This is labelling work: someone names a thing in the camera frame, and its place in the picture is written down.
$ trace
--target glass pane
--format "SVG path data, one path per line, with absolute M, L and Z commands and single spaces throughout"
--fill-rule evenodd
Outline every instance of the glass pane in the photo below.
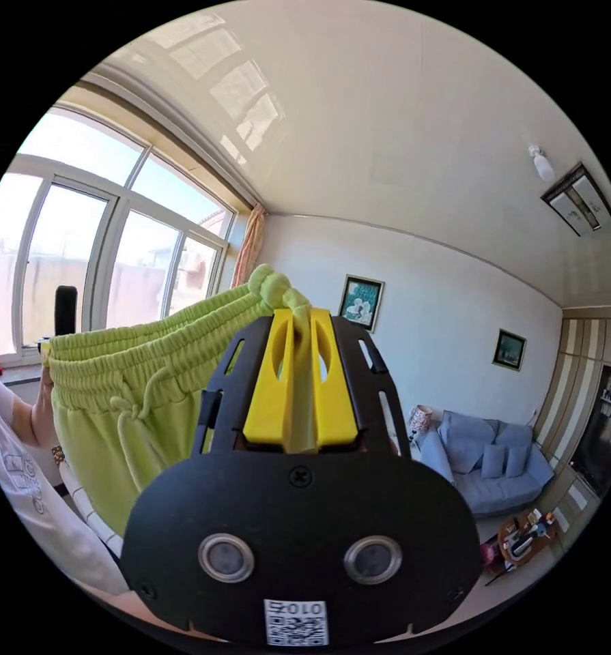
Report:
M 40 177 L 6 173 L 0 182 L 0 355 L 16 353 L 12 333 L 14 267 Z
M 152 218 L 128 214 L 109 291 L 108 328 L 151 323 L 162 317 L 167 274 L 179 236 L 178 230 Z
M 23 282 L 23 344 L 55 333 L 55 290 L 78 289 L 80 332 L 87 264 L 106 201 L 51 186 L 37 220 Z
M 169 314 L 207 297 L 216 250 L 187 237 L 177 269 Z
M 132 190 L 217 236 L 223 236 L 222 231 L 225 232 L 227 212 L 212 202 L 186 175 L 155 155 L 151 155 L 141 167 Z
M 30 132 L 20 153 L 54 159 L 124 185 L 141 146 L 97 121 L 53 109 Z

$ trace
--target window frame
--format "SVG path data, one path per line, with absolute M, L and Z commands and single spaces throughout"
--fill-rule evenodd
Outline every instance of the window frame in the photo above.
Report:
M 101 125 L 104 132 L 111 136 L 111 131 L 120 134 L 125 139 L 142 146 L 141 153 L 130 171 L 124 186 L 116 184 L 109 179 L 91 173 L 84 169 L 64 164 L 63 162 L 51 160 L 37 155 L 17 154 L 8 167 L 5 175 L 30 175 L 41 179 L 38 191 L 30 207 L 23 232 L 21 234 L 16 264 L 14 266 L 12 283 L 12 338 L 16 353 L 0 355 L 0 365 L 9 368 L 13 366 L 32 366 L 40 364 L 41 359 L 36 347 L 26 346 L 23 341 L 23 286 L 25 282 L 25 271 L 29 260 L 29 251 L 34 236 L 34 231 L 42 211 L 48 192 L 53 185 L 60 186 L 75 192 L 84 193 L 92 197 L 106 201 L 103 215 L 91 246 L 87 273 L 85 276 L 85 288 L 83 290 L 83 307 L 81 329 L 83 332 L 101 330 L 106 327 L 107 308 L 109 305 L 109 294 L 114 272 L 115 260 L 121 236 L 125 228 L 128 213 L 137 212 L 148 216 L 171 228 L 178 230 L 178 237 L 171 257 L 171 265 L 165 279 L 164 295 L 162 298 L 161 315 L 168 315 L 173 287 L 177 277 L 177 269 L 180 264 L 182 248 L 189 237 L 215 251 L 212 269 L 206 297 L 218 291 L 223 273 L 223 265 L 229 252 L 229 236 L 232 226 L 237 217 L 237 211 L 227 203 L 214 196 L 210 191 L 195 179 L 189 171 L 186 171 L 178 163 L 172 161 L 162 152 L 155 150 L 152 144 L 128 134 L 126 131 L 109 124 L 100 117 L 96 117 L 87 111 L 78 111 L 62 105 L 53 106 L 49 112 L 56 112 L 62 115 L 73 113 L 80 122 L 87 122 L 98 128 Z M 189 219 L 160 205 L 142 194 L 132 191 L 141 167 L 146 160 L 153 155 L 170 169 L 185 176 L 188 183 L 196 186 L 198 191 L 207 197 L 211 202 L 221 207 L 224 212 L 223 235 L 218 236 L 207 229 L 191 222 Z

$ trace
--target yellow clip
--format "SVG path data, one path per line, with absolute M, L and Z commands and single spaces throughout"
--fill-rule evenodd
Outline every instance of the yellow clip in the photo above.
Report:
M 294 314 L 290 309 L 276 309 L 244 425 L 250 443 L 287 446 L 293 395 Z
M 317 449 L 323 446 L 346 446 L 357 438 L 358 427 L 330 312 L 325 309 L 311 310 L 311 326 L 313 414 Z M 328 371 L 325 380 L 322 379 L 321 360 Z

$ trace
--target floor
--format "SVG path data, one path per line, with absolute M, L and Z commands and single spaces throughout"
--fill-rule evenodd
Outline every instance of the floor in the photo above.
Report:
M 493 519 L 481 519 L 477 521 L 478 532 L 481 542 L 487 541 L 490 537 L 498 532 L 499 526 L 503 523 L 504 517 L 497 516 Z M 519 570 L 506 574 L 499 578 L 494 584 L 485 587 L 485 584 L 492 579 L 491 574 L 483 573 L 474 588 L 469 592 L 465 601 L 458 607 L 458 609 L 450 616 L 444 623 L 421 632 L 419 634 L 426 635 L 429 632 L 436 630 L 443 630 L 449 626 L 462 623 L 482 612 L 499 605 L 504 600 L 514 596 L 520 591 L 524 590 L 530 584 L 539 580 L 549 569 L 555 564 L 555 557 L 549 548 L 540 552 L 534 559 L 522 566 Z M 387 639 L 387 641 L 397 641 L 400 639 L 416 638 L 409 632 Z

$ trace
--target window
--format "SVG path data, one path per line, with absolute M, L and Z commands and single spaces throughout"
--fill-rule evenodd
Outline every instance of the window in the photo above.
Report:
M 167 277 L 179 238 L 178 230 L 130 212 L 112 275 L 108 328 L 150 323 L 162 317 Z
M 142 166 L 132 190 L 217 236 L 224 236 L 221 233 L 224 229 L 223 221 L 212 222 L 213 216 L 223 217 L 223 207 L 210 200 L 197 184 L 155 155 L 151 155 Z
M 216 255 L 214 248 L 186 238 L 171 293 L 169 314 L 175 314 L 207 297 Z
M 80 114 L 49 111 L 18 149 L 20 154 L 53 159 L 124 185 L 143 148 Z
M 0 355 L 16 353 L 12 325 L 16 260 L 41 183 L 41 177 L 13 173 L 6 173 L 0 183 Z
M 23 346 L 55 333 L 55 290 L 76 287 L 80 332 L 87 265 L 107 201 L 53 184 L 34 227 L 23 281 Z
M 38 361 L 55 291 L 77 330 L 147 323 L 216 292 L 233 212 L 148 144 L 54 108 L 0 183 L 0 364 Z

